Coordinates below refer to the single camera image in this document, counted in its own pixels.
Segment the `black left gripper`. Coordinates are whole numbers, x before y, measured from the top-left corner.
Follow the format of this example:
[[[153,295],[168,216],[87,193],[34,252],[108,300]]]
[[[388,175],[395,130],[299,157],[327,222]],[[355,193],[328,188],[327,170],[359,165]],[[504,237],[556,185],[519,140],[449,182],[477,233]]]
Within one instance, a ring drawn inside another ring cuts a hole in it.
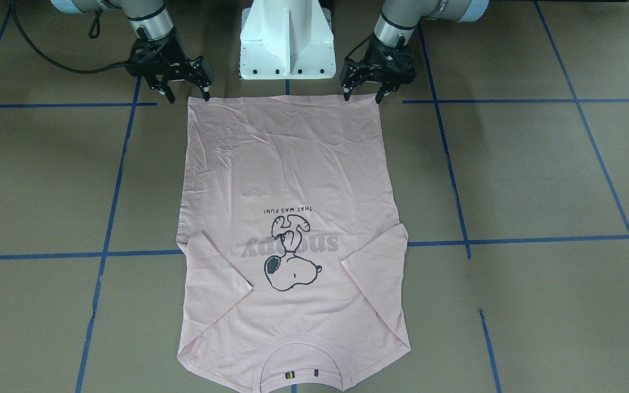
[[[399,35],[397,42],[389,46],[370,34],[344,60],[340,73],[344,100],[348,102],[353,89],[363,82],[379,82],[375,102],[381,104],[400,85],[413,82],[417,76],[413,62],[414,55],[404,35]]]

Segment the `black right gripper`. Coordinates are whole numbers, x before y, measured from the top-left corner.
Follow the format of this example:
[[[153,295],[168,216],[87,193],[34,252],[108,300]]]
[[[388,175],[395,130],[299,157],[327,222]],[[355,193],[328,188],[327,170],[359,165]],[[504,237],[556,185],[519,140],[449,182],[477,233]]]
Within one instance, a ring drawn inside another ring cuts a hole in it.
[[[205,102],[210,100],[210,87],[214,75],[203,56],[195,59],[194,65],[187,57],[177,30],[173,27],[167,35],[149,38],[145,27],[137,28],[138,38],[133,43],[127,59],[127,72],[134,77],[144,77],[148,85],[175,103],[170,81],[187,80],[197,85]]]

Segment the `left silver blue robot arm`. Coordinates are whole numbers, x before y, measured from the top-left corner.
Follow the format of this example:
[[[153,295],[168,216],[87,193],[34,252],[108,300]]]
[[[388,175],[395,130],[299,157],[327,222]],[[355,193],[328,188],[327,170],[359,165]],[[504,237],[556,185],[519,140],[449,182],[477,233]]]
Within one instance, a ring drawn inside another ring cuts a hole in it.
[[[365,82],[379,83],[379,104],[385,96],[410,84],[417,76],[410,39],[422,19],[474,22],[486,12],[488,1],[386,1],[370,35],[344,59],[340,73],[343,99]]]

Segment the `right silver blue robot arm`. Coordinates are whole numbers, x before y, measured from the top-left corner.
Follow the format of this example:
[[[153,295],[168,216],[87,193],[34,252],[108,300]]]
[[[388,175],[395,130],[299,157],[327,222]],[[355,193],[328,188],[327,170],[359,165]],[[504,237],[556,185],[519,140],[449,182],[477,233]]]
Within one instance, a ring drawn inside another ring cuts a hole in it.
[[[124,68],[133,77],[142,77],[151,90],[175,102],[171,81],[187,81],[210,99],[213,74],[202,56],[190,59],[163,1],[52,1],[67,14],[122,10],[137,35]]]

